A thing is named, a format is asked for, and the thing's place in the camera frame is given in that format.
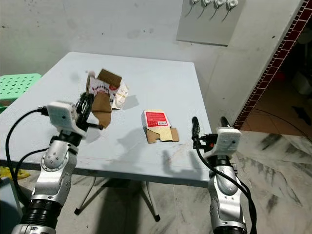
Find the black cable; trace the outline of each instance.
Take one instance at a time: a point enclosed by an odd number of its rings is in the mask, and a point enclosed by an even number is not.
[[[264,113],[267,113],[267,114],[269,114],[269,115],[271,115],[271,116],[274,116],[274,117],[276,117],[276,118],[279,118],[280,120],[282,120],[282,121],[288,123],[289,125],[291,125],[291,126],[294,127],[295,129],[297,129],[310,143],[312,143],[312,140],[308,137],[307,134],[305,134],[302,130],[300,130],[299,128],[297,128],[296,126],[294,126],[292,123],[288,122],[287,120],[285,120],[285,119],[283,119],[283,118],[281,118],[281,117],[279,117],[279,116],[273,115],[273,114],[271,114],[270,112],[266,112],[266,111],[263,111],[263,110],[260,110],[260,109],[256,109],[256,108],[254,108],[254,110],[262,111],[262,112],[264,112]]]
[[[11,161],[11,158],[10,158],[10,151],[9,151],[9,141],[10,141],[10,137],[11,137],[11,134],[13,132],[13,130],[15,129],[15,127],[17,126],[17,124],[19,122],[21,122],[21,120],[23,118],[25,118],[26,116],[32,114],[32,113],[35,113],[35,112],[41,112],[42,109],[39,108],[39,109],[36,109],[36,110],[32,110],[32,111],[29,111],[27,112],[26,114],[24,114],[22,117],[20,117],[14,124],[13,126],[11,127],[9,133],[8,133],[8,136],[6,137],[6,141],[5,141],[5,153],[6,153],[6,159],[7,159],[7,162],[8,162],[8,167],[10,169],[10,173],[11,173],[11,176],[12,176],[12,180],[13,180],[13,183],[14,183],[14,186],[16,188],[16,191],[18,193],[18,197],[19,197],[19,200],[24,204],[24,206],[27,206],[29,204],[29,199],[23,194],[23,192],[21,191],[20,187],[18,186],[18,181],[17,181],[17,178],[14,177],[14,170],[13,170],[13,166],[12,166],[12,161]]]
[[[19,190],[19,191],[21,191],[21,189],[20,189],[20,185],[19,185],[19,181],[18,181],[18,174],[19,174],[19,170],[20,170],[20,167],[21,167],[23,161],[24,161],[28,156],[33,155],[33,154],[36,154],[36,153],[40,153],[40,152],[42,152],[42,151],[46,151],[47,149],[48,149],[48,148],[32,151],[32,152],[26,154],[24,157],[22,157],[22,158],[19,160],[19,162],[17,163],[17,165],[16,165],[16,167],[15,167],[15,171],[14,171],[14,177],[15,177],[14,179],[16,179],[16,181],[17,181],[17,186],[18,186],[18,190]],[[26,195],[25,195],[22,191],[21,191],[21,193],[22,193],[21,196],[23,196],[24,199],[26,198],[26,199],[28,200],[28,198],[26,197]]]
[[[255,209],[255,205],[251,196],[251,192],[249,190],[249,188],[247,187],[246,184],[244,184],[241,180],[239,180],[242,185],[245,187],[243,188],[239,183],[237,183],[237,181],[235,181],[234,179],[232,179],[231,177],[229,177],[228,175],[222,173],[221,171],[215,169],[214,167],[212,167],[210,165],[209,162],[207,162],[201,155],[200,150],[199,150],[199,139],[196,140],[196,151],[197,154],[200,158],[200,160],[213,172],[215,172],[216,174],[226,178],[228,181],[230,181],[231,183],[233,183],[236,187],[238,187],[242,193],[246,196],[246,198],[248,199],[248,206],[249,206],[249,214],[250,214],[250,219],[252,222],[252,227],[251,227],[251,231],[250,234],[256,234],[257,233],[257,229],[256,229],[256,223],[257,223],[257,213],[256,213],[256,209]]]

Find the red label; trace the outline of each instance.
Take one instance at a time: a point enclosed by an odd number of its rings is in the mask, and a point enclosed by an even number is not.
[[[168,126],[164,113],[146,112],[146,118],[148,127]]]

